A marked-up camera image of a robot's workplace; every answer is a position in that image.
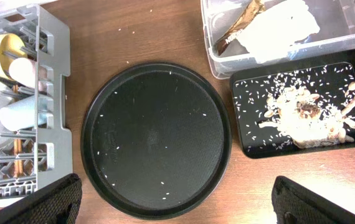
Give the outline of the pink cup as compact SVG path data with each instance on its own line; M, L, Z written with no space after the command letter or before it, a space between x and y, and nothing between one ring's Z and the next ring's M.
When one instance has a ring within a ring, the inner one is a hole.
M36 86L36 62L28 58L17 58L12 61L9 66L10 77L25 85L26 87L34 89ZM47 79L47 70L44 67L39 66L38 71L39 79ZM38 90L46 91L47 85L43 81L38 82Z

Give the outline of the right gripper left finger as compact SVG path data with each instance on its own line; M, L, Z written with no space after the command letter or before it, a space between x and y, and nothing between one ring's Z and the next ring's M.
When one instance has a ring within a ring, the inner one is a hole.
M81 202L82 181L71 173L1 209L0 224L74 224Z

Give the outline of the wooden chopstick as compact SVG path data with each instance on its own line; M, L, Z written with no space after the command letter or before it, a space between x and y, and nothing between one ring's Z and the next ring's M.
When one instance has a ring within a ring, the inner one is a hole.
M20 139L14 140L14 154L18 156L17 160L14 161L14 176L20 177L23 174L23 162L21 161L19 155L22 152L22 141Z

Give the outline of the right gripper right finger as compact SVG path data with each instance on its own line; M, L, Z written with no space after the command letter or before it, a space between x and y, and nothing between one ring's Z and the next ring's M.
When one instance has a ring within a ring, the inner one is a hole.
M282 175L275 179L272 205L278 224L355 223L355 214Z

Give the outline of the white napkin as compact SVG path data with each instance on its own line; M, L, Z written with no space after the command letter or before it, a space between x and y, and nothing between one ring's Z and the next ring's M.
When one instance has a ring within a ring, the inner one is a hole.
M257 15L237 40L257 63L266 63L285 58L296 41L319 31L303 0L286 0Z

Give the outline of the yellow bowl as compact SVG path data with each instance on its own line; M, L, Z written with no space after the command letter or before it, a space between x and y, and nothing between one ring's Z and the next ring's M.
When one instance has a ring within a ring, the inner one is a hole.
M6 80L13 79L5 73L9 70L10 64L15 60L14 57L9 57L5 53L11 53L16 58L27 58L27 54L21 50L25 44L16 34L0 34L0 77Z

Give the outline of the gold snack wrapper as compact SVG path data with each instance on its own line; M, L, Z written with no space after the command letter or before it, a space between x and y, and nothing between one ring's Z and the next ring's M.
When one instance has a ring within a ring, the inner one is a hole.
M229 44L237 38L239 32L244 30L254 18L263 11L265 11L264 1L252 0L228 31L214 44L214 50L217 52L218 56L222 55Z

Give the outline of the blue cup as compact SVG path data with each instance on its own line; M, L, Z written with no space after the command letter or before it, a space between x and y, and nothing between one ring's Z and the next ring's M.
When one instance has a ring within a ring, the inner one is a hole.
M38 114L35 110L35 96L11 103L0 109L0 122L9 131L32 128L36 121L38 125L46 124L48 117L47 103L49 100L48 96L39 95Z

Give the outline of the food scraps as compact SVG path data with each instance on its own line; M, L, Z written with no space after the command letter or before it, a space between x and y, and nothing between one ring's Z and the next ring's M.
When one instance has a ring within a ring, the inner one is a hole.
M267 98L267 121L260 123L260 128L273 127L289 134L300 149L353 142L343 126L355 129L355 121L347 116L355 107L355 96L344 109L335 108L326 118L322 118L322 109L316 104L319 97L303 86L285 88L277 98Z

